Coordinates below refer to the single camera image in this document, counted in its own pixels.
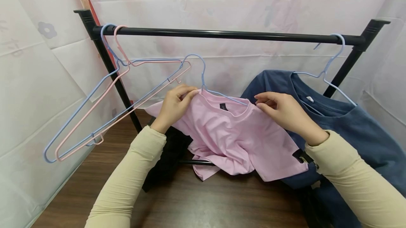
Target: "black metal pole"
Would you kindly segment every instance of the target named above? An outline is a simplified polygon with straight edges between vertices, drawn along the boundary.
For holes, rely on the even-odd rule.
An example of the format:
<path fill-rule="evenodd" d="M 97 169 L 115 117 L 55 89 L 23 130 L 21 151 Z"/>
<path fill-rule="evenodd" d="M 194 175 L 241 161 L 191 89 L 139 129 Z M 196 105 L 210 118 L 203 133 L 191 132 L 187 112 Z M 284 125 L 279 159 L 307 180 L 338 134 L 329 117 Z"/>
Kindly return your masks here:
<path fill-rule="evenodd" d="M 210 161 L 205 160 L 179 160 L 178 163 L 180 164 L 187 164 L 187 165 L 201 165 L 201 166 L 216 166 Z"/>
<path fill-rule="evenodd" d="M 102 26 L 93 28 L 94 33 L 100 33 Z M 114 35 L 115 27 L 109 26 L 104 30 L 104 35 Z M 120 35 L 142 36 L 171 36 L 171 37 L 194 37 L 194 38 L 227 38 L 227 39 L 255 39 L 261 41 L 293 41 L 310 43 L 341 44 L 341 39 L 331 35 L 295 34 L 295 33 L 271 33 L 249 31 L 210 31 L 210 30 L 182 30 L 182 29 L 153 29 L 123 27 L 117 31 Z M 345 43 L 350 46 L 364 44 L 365 40 L 360 36 L 343 35 Z"/>
<path fill-rule="evenodd" d="M 113 65 L 113 62 L 110 60 L 109 53 L 107 52 L 107 49 L 103 44 L 102 38 L 100 36 L 100 31 L 99 31 L 99 33 L 96 33 L 96 32 L 93 31 L 93 29 L 97 25 L 96 25 L 96 22 L 95 22 L 95 20 L 93 18 L 92 12 L 90 10 L 76 10 L 74 12 L 79 14 L 80 19 L 82 20 L 83 25 L 86 28 L 87 33 L 89 34 L 91 40 L 93 40 L 93 42 L 94 42 L 94 44 L 95 44 L 95 46 L 97 48 L 97 51 L 99 52 L 99 54 L 101 56 L 101 59 L 103 60 L 104 65 L 107 68 L 107 71 L 109 73 L 115 71 L 116 69 L 115 69 L 115 67 Z M 113 81 L 117 77 L 118 77 L 117 73 L 115 73 L 115 74 L 113 74 L 111 76 Z M 129 108 L 131 106 L 131 102 L 130 102 L 130 100 L 128 98 L 128 95 L 127 95 L 127 93 L 125 91 L 125 88 L 124 88 L 123 83 L 121 82 L 121 80 L 117 81 L 115 83 L 115 87 L 116 87 L 116 89 L 118 91 L 118 94 L 120 95 L 121 100 L 123 101 L 125 107 Z M 133 121 L 133 124 L 134 124 L 136 130 L 138 132 L 140 132 L 142 130 L 142 127 L 141 127 L 140 121 L 138 120 L 135 112 L 130 113 L 129 116 L 131 117 L 131 121 Z"/>
<path fill-rule="evenodd" d="M 345 76 L 347 76 L 348 72 L 360 58 L 361 54 L 367 50 L 367 48 L 372 43 L 372 41 L 374 41 L 374 38 L 382 29 L 382 27 L 387 24 L 390 24 L 390 22 L 385 20 L 372 19 L 371 21 L 369 21 L 367 27 L 361 34 L 361 37 L 365 39 L 365 42 L 352 48 L 351 53 L 348 55 L 347 59 L 337 72 L 336 76 L 334 76 L 334 79 L 331 81 L 332 84 L 334 84 L 335 86 L 339 86 L 341 84 Z M 328 86 L 323 95 L 331 98 L 335 91 L 336 89 Z"/>

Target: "hand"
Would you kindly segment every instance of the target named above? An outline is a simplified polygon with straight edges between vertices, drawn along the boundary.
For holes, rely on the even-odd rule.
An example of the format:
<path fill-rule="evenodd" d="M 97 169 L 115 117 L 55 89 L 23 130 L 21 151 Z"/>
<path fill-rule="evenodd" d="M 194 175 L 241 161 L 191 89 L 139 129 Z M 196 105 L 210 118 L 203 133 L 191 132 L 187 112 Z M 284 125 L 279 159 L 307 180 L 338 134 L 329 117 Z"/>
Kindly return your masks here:
<path fill-rule="evenodd" d="M 194 86 L 181 84 L 166 93 L 158 117 L 150 126 L 157 132 L 165 134 L 172 124 L 177 122 L 185 114 L 190 101 L 198 93 Z"/>
<path fill-rule="evenodd" d="M 308 145 L 319 145 L 329 137 L 327 132 L 310 119 L 291 95 L 263 92 L 255 95 L 255 98 L 257 107 L 269 115 L 279 126 L 299 134 Z"/>

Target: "white curtain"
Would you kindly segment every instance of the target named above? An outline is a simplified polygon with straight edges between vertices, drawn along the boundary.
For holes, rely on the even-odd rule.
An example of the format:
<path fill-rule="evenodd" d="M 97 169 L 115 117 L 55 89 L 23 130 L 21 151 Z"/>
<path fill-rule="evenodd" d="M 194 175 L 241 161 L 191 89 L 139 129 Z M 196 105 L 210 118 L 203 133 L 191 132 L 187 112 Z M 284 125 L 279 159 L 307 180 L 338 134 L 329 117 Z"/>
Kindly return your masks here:
<path fill-rule="evenodd" d="M 405 0 L 91 2 L 101 24 L 131 27 L 359 35 L 372 18 L 390 20 L 392 23 L 383 28 L 341 87 L 406 146 L 401 134 L 406 121 L 402 102 L 406 100 L 406 80 L 402 77 L 406 68 Z M 79 0 L 0 0 L 0 4 L 0 227 L 21 228 L 33 222 L 87 155 L 89 149 L 62 163 L 47 164 L 42 150 L 106 70 L 73 13 L 81 8 Z M 113 39 L 108 40 L 115 49 Z M 315 44 L 310 43 L 231 39 L 120 36 L 119 40 L 130 58 L 200 54 L 206 60 L 208 88 L 235 96 L 264 69 L 318 73 L 339 50 L 334 44 L 322 44 L 313 50 Z M 347 47 L 334 61 L 329 79 L 350 51 Z M 190 61 L 192 69 L 182 81 L 200 86 L 202 63 Z M 176 65 L 155 64 L 131 69 L 124 78 L 130 98 L 138 100 L 174 68 Z M 319 92 L 326 88 L 320 80 L 304 80 Z M 72 146 L 121 110 L 123 105 L 114 91 L 67 145 Z"/>
<path fill-rule="evenodd" d="M 79 0 L 0 0 L 0 8 L 0 227 L 22 228 L 31 225 L 88 154 L 86 147 L 62 163 L 42 158 L 45 146 L 90 92 L 86 82 L 94 86 L 106 70 L 73 13 L 81 8 Z M 112 92 L 64 150 L 122 109 Z M 55 147 L 66 134 L 57 138 L 48 158 L 55 158 Z"/>

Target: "navy t-shirt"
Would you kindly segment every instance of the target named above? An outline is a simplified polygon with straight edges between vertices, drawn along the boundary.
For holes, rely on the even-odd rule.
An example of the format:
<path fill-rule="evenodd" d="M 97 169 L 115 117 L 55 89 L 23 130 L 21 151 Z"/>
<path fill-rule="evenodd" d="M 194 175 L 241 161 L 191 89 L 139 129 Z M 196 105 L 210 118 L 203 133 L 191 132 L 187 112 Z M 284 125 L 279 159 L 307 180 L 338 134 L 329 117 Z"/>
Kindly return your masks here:
<path fill-rule="evenodd" d="M 406 154 L 360 106 L 354 107 L 350 103 L 324 97 L 307 86 L 298 74 L 284 70 L 262 71 L 251 81 L 241 97 L 255 103 L 254 95 L 268 91 L 292 95 L 313 121 L 323 129 L 331 129 L 341 135 L 356 148 L 367 164 L 406 196 Z M 304 139 L 293 132 L 288 133 L 297 146 L 304 150 Z M 316 172 L 313 163 L 309 164 L 307 172 L 282 179 L 294 189 L 312 185 L 318 180 L 321 185 L 315 189 L 315 193 L 332 215 L 334 227 L 361 227 L 344 199 L 331 182 Z"/>

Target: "wire hanger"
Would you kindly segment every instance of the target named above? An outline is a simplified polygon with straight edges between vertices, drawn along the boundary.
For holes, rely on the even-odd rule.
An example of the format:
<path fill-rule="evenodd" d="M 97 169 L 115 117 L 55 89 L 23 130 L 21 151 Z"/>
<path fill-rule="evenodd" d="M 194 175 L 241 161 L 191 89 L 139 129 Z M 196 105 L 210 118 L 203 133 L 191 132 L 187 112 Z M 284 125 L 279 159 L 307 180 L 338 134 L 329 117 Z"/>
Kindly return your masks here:
<path fill-rule="evenodd" d="M 113 75 L 114 73 L 117 73 L 120 70 L 120 64 L 123 66 L 128 66 L 129 64 L 133 65 L 134 62 L 141 62 L 135 66 L 141 65 L 142 63 L 148 62 L 148 63 L 158 63 L 158 62 L 179 62 L 181 63 L 181 67 L 179 67 L 179 69 L 177 71 L 180 70 L 180 68 L 182 68 L 183 66 L 183 62 L 182 60 L 179 59 L 169 59 L 169 58 L 150 58 L 150 59 L 139 59 L 139 60 L 133 60 L 133 61 L 129 61 L 128 58 L 126 58 L 126 60 L 129 62 L 128 64 L 125 64 L 115 53 L 114 51 L 110 48 L 109 44 L 106 42 L 103 32 L 105 30 L 105 28 L 107 28 L 108 26 L 110 26 L 112 24 L 106 24 L 102 27 L 101 30 L 101 38 L 102 41 L 104 42 L 104 44 L 106 45 L 107 49 L 112 53 L 113 57 L 116 60 L 116 65 L 117 65 L 117 69 L 111 73 L 109 73 L 108 75 L 104 76 L 104 78 L 102 78 L 102 80 L 96 85 L 96 87 L 90 92 L 90 94 L 86 97 L 86 99 L 80 104 L 80 106 L 75 110 L 75 112 L 70 116 L 70 118 L 67 120 L 67 122 L 65 122 L 65 124 L 61 127 L 61 129 L 59 129 L 59 131 L 56 133 L 56 135 L 51 139 L 51 141 L 48 143 L 48 145 L 45 147 L 44 151 L 43 151 L 43 158 L 45 159 L 45 161 L 47 163 L 54 163 L 57 161 L 57 159 L 54 160 L 50 160 L 47 156 L 47 151 L 49 150 L 50 146 L 55 142 L 56 138 L 59 137 L 59 135 L 62 133 L 62 131 L 64 131 L 64 129 L 66 129 L 67 125 L 72 121 L 72 119 L 79 113 L 79 111 L 83 108 L 83 106 L 86 104 L 86 102 L 88 102 L 88 100 L 94 95 L 94 93 L 96 92 L 96 90 L 101 86 L 101 84 L 107 79 L 109 78 L 111 75 Z M 127 108 L 125 111 L 123 111 L 122 113 L 120 113 L 118 116 L 120 116 L 121 114 L 125 113 L 127 110 L 131 109 L 131 107 Z M 107 124 L 109 124 L 110 122 L 112 122 L 113 120 L 117 119 L 118 116 L 116 116 L 115 118 L 113 118 L 111 121 L 107 122 Z M 93 137 L 97 131 L 99 131 L 100 129 L 102 129 L 103 127 L 107 126 L 107 124 L 105 124 L 104 126 L 102 126 L 101 128 L 99 128 L 98 130 L 96 130 L 95 132 L 91 133 L 89 137 Z M 66 155 L 67 153 L 69 153 L 70 151 L 74 150 L 78 145 L 80 145 L 82 142 L 78 143 L 77 145 L 72 146 L 69 150 L 67 150 L 65 153 L 61 154 L 60 157 Z M 87 143 L 86 146 L 92 146 L 92 145 L 96 145 L 96 138 L 94 138 L 92 143 Z"/>
<path fill-rule="evenodd" d="M 208 92 L 211 92 L 211 93 L 214 93 L 214 94 L 218 94 L 218 95 L 222 95 L 223 97 L 228 98 L 228 99 L 230 99 L 230 100 L 233 100 L 234 102 L 240 103 L 241 105 L 248 106 L 249 100 L 247 100 L 247 103 L 243 103 L 243 102 L 240 102 L 240 101 L 238 101 L 238 100 L 236 100 L 236 99 L 233 99 L 232 97 L 229 97 L 229 96 L 226 96 L 226 95 L 221 94 L 221 93 L 219 93 L 219 92 L 215 92 L 215 91 L 212 91 L 212 90 L 207 89 L 207 86 L 206 86 L 206 84 L 205 84 L 205 82 L 204 82 L 204 71 L 206 70 L 206 62 L 203 60 L 202 57 L 200 57 L 200 56 L 197 55 L 197 54 L 188 54 L 188 55 L 184 58 L 184 60 L 186 60 L 187 57 L 192 56 L 192 55 L 199 57 L 199 58 L 202 60 L 202 62 L 203 62 L 203 72 L 202 72 L 202 74 L 201 74 L 201 78 L 202 78 L 202 88 L 201 88 L 201 89 L 202 89 L 202 90 L 203 90 L 203 87 L 204 87 L 204 89 L 205 89 L 206 91 L 208 91 Z"/>
<path fill-rule="evenodd" d="M 110 129 L 110 127 L 112 127 L 113 125 L 117 124 L 119 121 L 121 121 L 123 118 L 125 118 L 126 116 L 128 116 L 131 112 L 133 112 L 134 110 L 136 110 L 138 107 L 140 107 L 142 104 L 144 104 L 145 102 L 147 102 L 147 100 L 149 100 L 150 98 L 152 98 L 154 95 L 156 95 L 158 92 L 160 92 L 162 89 L 164 89 L 166 86 L 168 86 L 169 84 L 173 83 L 173 81 L 177 81 L 178 83 L 180 83 L 180 81 L 178 80 L 178 78 L 180 76 L 182 76 L 187 70 L 189 70 L 191 68 L 191 64 L 189 61 L 185 61 L 185 60 L 178 60 L 178 59 L 144 59 L 144 60 L 133 60 L 130 61 L 128 59 L 128 57 L 126 56 L 125 52 L 123 51 L 123 49 L 121 48 L 120 44 L 118 43 L 117 40 L 117 31 L 119 28 L 124 27 L 124 26 L 119 26 L 116 27 L 115 29 L 115 38 L 116 38 L 116 42 L 117 42 L 117 46 L 118 49 L 120 50 L 120 52 L 123 54 L 123 56 L 125 57 L 125 60 L 128 62 L 128 65 L 134 65 L 134 62 L 140 62 L 136 65 L 134 65 L 135 67 L 138 65 L 141 65 L 143 63 L 171 63 L 171 62 L 180 62 L 181 65 L 179 66 L 179 68 L 174 71 L 174 73 L 172 73 L 168 78 L 166 78 L 163 82 L 161 82 L 160 84 L 158 84 L 154 89 L 152 89 L 149 93 L 147 93 L 146 95 L 144 95 L 144 97 L 142 97 L 141 99 L 139 99 L 136 103 L 134 103 L 133 105 L 131 105 L 129 108 L 127 108 L 126 110 L 122 111 L 120 114 L 118 114 L 117 116 L 115 116 L 115 118 L 111 119 L 109 122 L 107 122 L 106 124 L 104 124 L 103 126 L 101 126 L 99 129 L 97 129 L 96 131 L 92 132 L 90 135 L 88 135 L 88 137 L 86 137 L 85 139 L 83 139 L 81 142 L 77 143 L 75 146 L 73 146 L 72 148 L 70 148 L 69 150 L 67 150 L 65 153 L 59 155 L 59 150 L 62 147 L 62 145 L 66 142 L 66 140 L 68 139 L 68 137 L 75 131 L 75 129 L 82 123 L 82 121 L 86 118 L 86 116 L 91 112 L 91 110 L 93 110 L 93 108 L 98 104 L 95 104 L 91 110 L 89 110 L 86 115 L 78 122 L 78 124 L 69 132 L 69 134 L 64 138 L 64 140 L 58 145 L 58 147 L 55 150 L 55 157 L 56 159 L 54 161 L 50 161 L 51 163 L 55 162 L 56 160 L 58 161 L 63 161 L 66 158 L 68 158 L 69 156 L 71 156 L 72 154 L 74 154 L 76 151 L 80 150 L 81 148 L 85 147 L 85 146 L 89 146 L 89 143 L 91 141 L 93 141 L 93 145 L 99 145 L 104 141 L 103 138 L 103 133 L 106 132 L 108 129 Z M 118 59 L 117 55 L 112 51 L 112 49 L 110 48 L 110 46 L 108 45 L 108 43 L 105 41 L 105 39 L 103 39 L 104 43 L 107 46 L 107 49 L 109 49 L 113 56 L 117 59 L 117 63 L 118 61 L 122 62 L 120 59 Z M 182 71 L 178 76 L 176 76 L 174 79 L 170 80 L 170 78 L 172 76 L 174 76 L 178 71 L 180 71 L 184 65 L 184 62 L 187 62 L 189 64 L 189 67 L 186 68 L 184 71 Z M 168 81 L 168 83 L 163 86 L 162 88 L 160 88 L 157 92 L 155 92 L 154 94 L 152 94 L 149 98 L 145 99 L 144 102 L 140 103 L 138 106 L 136 106 L 134 108 L 134 106 L 139 103 L 141 100 L 143 100 L 145 97 L 147 97 L 148 95 L 150 95 L 153 91 L 155 91 L 156 89 L 158 89 L 159 86 L 161 86 L 162 84 L 164 84 L 166 81 Z M 115 82 L 113 82 L 109 89 L 106 90 L 106 92 L 103 94 L 103 97 L 106 95 L 106 93 L 111 89 L 111 87 L 114 85 Z M 123 115 L 124 113 L 126 113 L 128 111 L 128 113 L 123 116 L 122 118 L 118 119 L 121 115 Z M 113 124 L 111 124 L 110 126 L 108 126 L 107 128 L 105 128 L 104 130 L 102 130 L 101 132 L 99 132 L 101 129 L 103 129 L 104 127 L 106 127 L 107 125 L 109 125 L 111 122 L 115 121 Z M 96 138 L 101 137 L 101 141 L 96 143 Z"/>
<path fill-rule="evenodd" d="M 344 37 L 343 37 L 341 34 L 332 33 L 332 34 L 330 34 L 330 35 L 339 37 L 339 38 L 341 39 L 342 45 L 341 45 L 340 51 L 339 51 L 336 55 L 334 55 L 333 57 L 331 57 L 331 58 L 328 60 L 328 63 L 326 64 L 326 67 L 324 68 L 324 70 L 321 71 L 318 76 L 313 75 L 313 74 L 310 74 L 310 73 L 307 73 L 307 72 L 297 72 L 297 71 L 294 71 L 294 73 L 295 73 L 295 74 L 309 75 L 309 76 L 313 76 L 314 78 L 319 78 L 321 75 L 324 74 L 324 76 L 323 76 L 323 81 L 324 81 L 326 84 L 328 84 L 329 86 L 331 86 L 331 87 L 333 87 L 334 89 L 336 89 L 337 91 L 339 91 L 352 105 L 354 105 L 354 106 L 356 107 L 356 106 L 357 106 L 356 103 L 353 102 L 347 95 L 345 95 L 345 93 L 342 92 L 339 87 L 335 86 L 334 84 L 332 84 L 332 83 L 330 83 L 330 82 L 328 82 L 328 81 L 326 80 L 327 70 L 328 70 L 330 64 L 333 62 L 333 60 L 334 60 L 335 58 L 337 58 L 337 57 L 342 53 L 342 51 L 344 50 L 344 47 L 345 47 L 345 39 L 344 39 Z"/>

